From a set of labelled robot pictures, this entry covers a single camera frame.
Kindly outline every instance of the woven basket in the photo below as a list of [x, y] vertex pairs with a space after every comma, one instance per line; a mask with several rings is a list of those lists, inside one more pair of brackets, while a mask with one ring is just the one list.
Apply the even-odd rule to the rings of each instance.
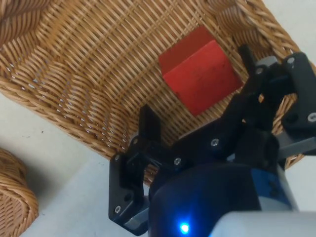
[[38, 202], [27, 188], [24, 164], [0, 149], [0, 236], [20, 236], [38, 216]]
[[[257, 59], [299, 51], [261, 0], [2, 0], [0, 91], [105, 157], [127, 148], [144, 104], [171, 144], [218, 118], [232, 96], [194, 117], [161, 78], [158, 56], [199, 25], [243, 81], [238, 46]], [[284, 99], [274, 133], [294, 99]]]

